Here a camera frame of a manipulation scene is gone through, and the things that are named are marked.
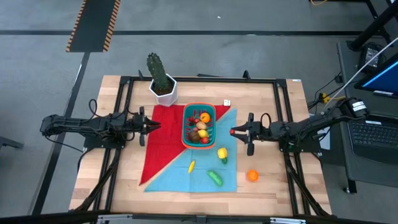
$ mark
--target cactus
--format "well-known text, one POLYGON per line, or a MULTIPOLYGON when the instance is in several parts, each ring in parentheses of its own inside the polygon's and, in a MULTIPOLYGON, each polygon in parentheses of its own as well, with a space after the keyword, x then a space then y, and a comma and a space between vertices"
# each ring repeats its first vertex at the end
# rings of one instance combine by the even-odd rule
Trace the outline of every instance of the cactus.
POLYGON ((152 78, 154 79, 154 91, 161 94, 167 94, 170 92, 172 87, 170 86, 169 79, 164 71, 162 61, 160 61, 157 54, 151 53, 148 55, 147 66, 152 78))

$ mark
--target white cable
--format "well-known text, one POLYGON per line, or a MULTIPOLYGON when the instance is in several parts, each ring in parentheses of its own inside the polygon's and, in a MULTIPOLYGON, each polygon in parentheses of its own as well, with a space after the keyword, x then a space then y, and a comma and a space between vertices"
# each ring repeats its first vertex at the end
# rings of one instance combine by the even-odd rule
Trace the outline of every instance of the white cable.
POLYGON ((398 40, 398 37, 395 38, 395 40, 393 40, 390 44, 388 44, 387 46, 385 46, 379 53, 377 53, 377 54, 376 54, 370 61, 368 61, 364 66, 362 66, 362 68, 360 68, 360 69, 355 73, 355 75, 354 75, 352 78, 350 78, 350 80, 348 80, 348 82, 346 82, 346 84, 343 85, 343 87, 342 87, 339 91, 337 91, 337 93, 334 94, 334 95, 330 98, 329 102, 325 105, 325 107, 323 107, 323 110, 325 111, 325 110, 327 109, 329 103, 332 102, 333 99, 334 99, 341 91, 343 91, 344 88, 346 88, 346 87, 348 86, 348 84, 351 83, 351 81, 353 81, 353 79, 354 79, 354 78, 355 78, 355 77, 356 77, 356 76, 357 76, 369 63, 371 63, 371 62, 373 61, 373 59, 375 59, 377 56, 379 56, 381 53, 383 53, 384 50, 386 50, 388 47, 390 47, 390 46, 391 46, 395 41, 397 41, 397 40, 398 40))

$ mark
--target wooden table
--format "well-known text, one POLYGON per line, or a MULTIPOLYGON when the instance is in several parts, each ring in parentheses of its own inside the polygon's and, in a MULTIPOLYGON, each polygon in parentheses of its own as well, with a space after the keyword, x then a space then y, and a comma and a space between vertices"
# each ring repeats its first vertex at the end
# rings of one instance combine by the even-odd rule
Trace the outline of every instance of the wooden table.
MULTIPOLYGON (((120 76, 104 76, 98 95, 98 114, 113 112, 118 92, 120 76)), ((308 117, 307 104, 300 80, 287 80, 290 104, 294 121, 308 117)), ((279 91, 284 119, 287 115, 284 108, 282 90, 279 91)), ((271 84, 264 83, 202 83, 179 82, 178 105, 202 101, 223 104, 231 100, 231 107, 237 108, 236 124, 247 121, 248 114, 254 113, 254 119, 267 112, 273 121, 277 121, 274 92, 271 84)), ((145 106, 149 118, 156 101, 149 91, 149 82, 134 82, 130 111, 138 111, 145 106)), ((164 213, 164 214, 207 214, 207 215, 254 215, 254 216, 291 216, 290 197, 287 176, 282 153, 277 142, 255 142, 253 156, 246 155, 246 146, 237 141, 237 191, 231 193, 179 193, 179 192, 144 192, 145 187, 154 180, 153 177, 144 185, 138 186, 141 179, 146 148, 140 147, 139 138, 128 142, 122 150, 116 185, 112 201, 112 212, 124 213, 164 213), (248 182, 246 172, 249 169, 259 171, 258 182, 248 182)), ((88 196, 98 182, 104 149, 94 149, 82 160, 73 191, 70 208, 76 208, 88 196)), ((319 161, 309 153, 301 153, 305 183, 317 202, 331 213, 322 169, 319 161)), ((104 208, 105 185, 100 209, 104 208)), ((302 200, 299 188, 295 192, 299 210, 302 200)))

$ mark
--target plant pot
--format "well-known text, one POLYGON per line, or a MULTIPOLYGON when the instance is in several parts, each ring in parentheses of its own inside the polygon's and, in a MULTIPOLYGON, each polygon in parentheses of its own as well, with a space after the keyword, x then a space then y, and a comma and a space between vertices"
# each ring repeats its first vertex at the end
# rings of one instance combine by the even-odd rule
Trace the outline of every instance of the plant pot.
POLYGON ((162 106, 171 106, 171 105, 173 105, 173 103, 175 103, 176 100, 178 99, 178 95, 177 95, 177 82, 176 82, 169 74, 166 74, 166 75, 167 75, 167 78, 168 78, 169 80, 171 80, 172 83, 174 84, 173 90, 172 90, 171 93, 164 94, 164 95, 161 95, 161 96, 157 95, 157 94, 152 90, 152 86, 153 86, 153 84, 154 84, 154 80, 153 80, 153 79, 152 79, 152 81, 151 81, 151 83, 150 83, 149 90, 155 95, 157 104, 162 105, 162 106))

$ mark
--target monitor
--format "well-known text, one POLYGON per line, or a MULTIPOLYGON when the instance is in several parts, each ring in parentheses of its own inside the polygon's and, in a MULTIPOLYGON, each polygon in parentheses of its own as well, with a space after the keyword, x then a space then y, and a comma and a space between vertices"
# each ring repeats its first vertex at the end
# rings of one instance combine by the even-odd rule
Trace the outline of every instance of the monitor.
POLYGON ((360 80, 356 88, 386 95, 398 95, 398 54, 391 57, 380 69, 360 80))

